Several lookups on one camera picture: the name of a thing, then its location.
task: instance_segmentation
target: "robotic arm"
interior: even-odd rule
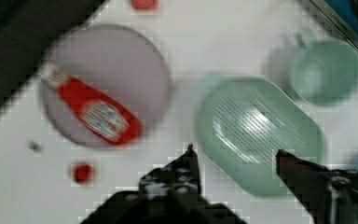
[[[315,224],[358,224],[358,171],[328,170],[280,150],[277,173],[313,216]],[[81,224],[246,224],[225,205],[201,197],[192,145],[163,168],[141,178],[139,191],[113,195]]]

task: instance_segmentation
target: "white table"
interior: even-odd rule
[[[181,96],[186,80],[206,71],[263,74],[264,63],[282,43],[281,35],[309,26],[323,29],[293,0],[161,0],[158,15],[138,15],[127,0],[115,0],[90,23],[112,22],[134,28],[155,43],[172,69],[176,93],[164,120],[131,150],[98,151],[65,140],[43,114],[35,77],[0,111],[0,223],[79,223],[117,191],[137,189],[139,178],[182,155],[194,139],[181,126]],[[317,107],[298,103],[324,127],[329,148],[324,163],[345,166],[358,152],[358,92],[325,120]],[[27,148],[34,140],[41,153]],[[308,224],[310,215],[294,197],[259,199],[249,195],[198,149],[203,195],[223,202],[251,224]],[[67,174],[71,162],[96,163],[92,187],[79,187]]]

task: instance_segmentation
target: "round plate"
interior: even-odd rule
[[[103,24],[80,30],[53,50],[49,63],[124,105],[142,122],[156,126],[171,96],[167,64],[145,37],[132,29]],[[109,147],[73,115],[56,92],[41,82],[41,100],[54,127],[85,147]]]

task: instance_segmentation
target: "green dish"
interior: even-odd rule
[[[275,155],[288,150],[320,163],[324,136],[318,125],[278,87],[262,78],[224,80],[202,101],[196,134],[205,154],[243,189],[284,195]]]

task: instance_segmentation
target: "ketchup bottle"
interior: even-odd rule
[[[49,64],[43,79],[53,88],[89,130],[113,146],[141,134],[141,122],[124,106],[79,79]]]

